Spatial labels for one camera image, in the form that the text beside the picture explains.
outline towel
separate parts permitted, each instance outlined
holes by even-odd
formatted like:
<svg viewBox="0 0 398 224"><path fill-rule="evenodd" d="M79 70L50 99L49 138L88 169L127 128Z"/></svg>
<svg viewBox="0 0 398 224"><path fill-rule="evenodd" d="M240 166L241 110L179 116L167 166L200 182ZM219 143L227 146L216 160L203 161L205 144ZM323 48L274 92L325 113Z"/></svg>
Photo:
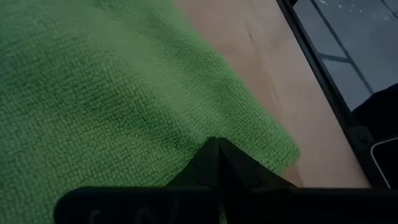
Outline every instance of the towel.
<svg viewBox="0 0 398 224"><path fill-rule="evenodd" d="M81 186L162 186L210 136L280 174L298 156L169 0L0 2L0 223Z"/></svg>

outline wooden surface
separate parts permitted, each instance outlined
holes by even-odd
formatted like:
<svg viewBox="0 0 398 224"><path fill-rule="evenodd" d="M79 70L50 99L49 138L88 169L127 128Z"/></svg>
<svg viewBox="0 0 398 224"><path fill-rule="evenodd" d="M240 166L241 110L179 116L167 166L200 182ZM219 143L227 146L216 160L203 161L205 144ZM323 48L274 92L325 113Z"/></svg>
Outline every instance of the wooden surface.
<svg viewBox="0 0 398 224"><path fill-rule="evenodd" d="M306 187L369 187L275 0L175 0L302 156L284 177Z"/></svg>

